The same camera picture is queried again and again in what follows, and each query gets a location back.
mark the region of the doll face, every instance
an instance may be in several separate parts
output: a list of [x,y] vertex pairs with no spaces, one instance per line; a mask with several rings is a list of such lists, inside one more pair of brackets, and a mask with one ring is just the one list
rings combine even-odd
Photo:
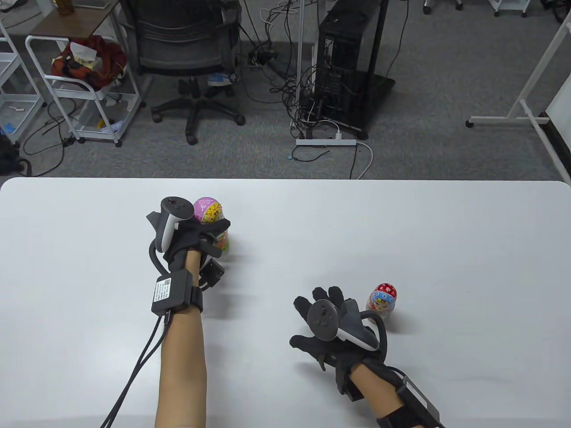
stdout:
[[376,298],[373,302],[374,306],[375,306],[375,310],[378,310],[379,312],[386,312],[391,308],[391,304],[383,299],[380,298]]

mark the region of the black glove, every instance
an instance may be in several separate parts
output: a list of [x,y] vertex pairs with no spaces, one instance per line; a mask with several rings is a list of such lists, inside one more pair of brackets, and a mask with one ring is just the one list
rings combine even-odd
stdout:
[[195,249],[202,253],[200,266],[204,264],[206,256],[219,258],[222,250],[213,246],[216,237],[230,227],[228,219],[221,219],[213,223],[202,224],[196,218],[180,221],[175,230],[171,245],[165,251],[163,258],[168,263],[168,270],[175,272],[184,269],[186,253]]
[[[355,310],[354,308],[357,308],[356,310],[358,311],[358,306],[355,304],[356,302],[353,299],[345,300],[343,292],[339,287],[330,287],[329,294],[327,294],[323,288],[318,287],[313,290],[313,298],[316,301],[321,299],[329,300],[339,309],[341,318],[343,318],[348,311]],[[305,297],[298,296],[293,302],[293,305],[304,321],[307,322],[307,314],[311,303]],[[363,325],[359,316],[357,316],[357,318],[363,329],[372,332],[372,329]],[[384,366],[385,357],[387,355],[387,333],[383,324],[379,326],[379,336],[380,347],[376,351],[367,351],[349,341],[342,341],[339,338],[335,338],[332,341],[323,341],[315,336],[293,336],[289,340],[289,344],[293,348],[298,348],[310,354],[319,362],[322,370],[325,371],[325,364],[335,367],[337,389],[341,394],[349,396],[351,401],[355,401],[361,399],[363,395],[349,378],[351,369],[365,359],[375,365]]]

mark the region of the qr code label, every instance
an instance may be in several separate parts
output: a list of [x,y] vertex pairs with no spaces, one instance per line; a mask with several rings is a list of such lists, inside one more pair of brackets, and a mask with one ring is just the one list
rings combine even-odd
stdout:
[[164,300],[171,295],[171,279],[167,278],[165,280],[159,281],[155,285],[155,298],[153,302],[158,302],[159,300]]

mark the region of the chair backrest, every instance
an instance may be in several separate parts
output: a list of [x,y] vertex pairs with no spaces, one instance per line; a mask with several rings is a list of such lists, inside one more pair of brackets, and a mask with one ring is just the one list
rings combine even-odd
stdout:
[[121,0],[121,5],[130,48],[136,42],[140,73],[192,75],[225,68],[227,50],[220,44],[231,42],[230,36],[220,40],[226,37],[217,29],[223,12],[215,1]]

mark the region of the computer tower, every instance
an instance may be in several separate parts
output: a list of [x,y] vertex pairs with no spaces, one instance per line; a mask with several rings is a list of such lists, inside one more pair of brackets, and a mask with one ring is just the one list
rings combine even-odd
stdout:
[[337,0],[319,26],[309,120],[361,132],[395,81],[375,75],[388,0]]

